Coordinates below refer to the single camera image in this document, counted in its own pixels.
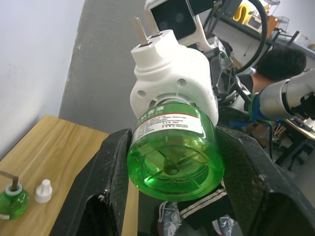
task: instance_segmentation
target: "metal prong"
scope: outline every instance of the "metal prong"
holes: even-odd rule
[[[153,17],[152,11],[148,10],[145,12],[145,19],[146,22],[150,28],[150,33],[152,35],[152,37],[157,37],[160,35],[159,30],[158,30],[158,26],[157,23]]]
[[[133,25],[133,28],[136,30],[136,33],[140,39],[140,45],[141,46],[148,45],[149,44],[148,38],[146,36],[146,33],[144,32],[144,28],[141,24],[139,17],[135,17],[133,19],[132,25]]]

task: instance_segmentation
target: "mosquito repellent liquid bottle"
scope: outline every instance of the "mosquito repellent liquid bottle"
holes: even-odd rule
[[[127,164],[140,191],[173,202],[206,195],[224,174],[211,121],[180,102],[156,106],[139,119]]]

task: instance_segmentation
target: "black hair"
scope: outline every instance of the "black hair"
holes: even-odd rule
[[[303,52],[292,48],[278,48],[269,51],[257,65],[257,73],[272,81],[289,79],[301,74],[306,67]]]

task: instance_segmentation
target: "white plastic housing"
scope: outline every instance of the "white plastic housing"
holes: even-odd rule
[[[198,50],[180,45],[172,30],[162,31],[161,36],[149,38],[149,42],[131,51],[137,82],[130,104],[137,118],[159,102],[175,98],[194,103],[216,125],[218,106],[207,58]]]

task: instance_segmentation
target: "green liquid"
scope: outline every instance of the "green liquid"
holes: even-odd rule
[[[22,189],[16,196],[9,196],[3,191],[0,193],[0,214],[13,220],[21,216],[29,206],[29,193]]]
[[[214,127],[207,115],[187,104],[165,104],[154,115],[169,113],[198,117],[202,133],[166,129],[140,138],[128,153],[129,177],[140,191],[157,199],[179,202],[200,198],[214,190],[224,174]],[[144,116],[138,126],[150,119],[148,113]]]

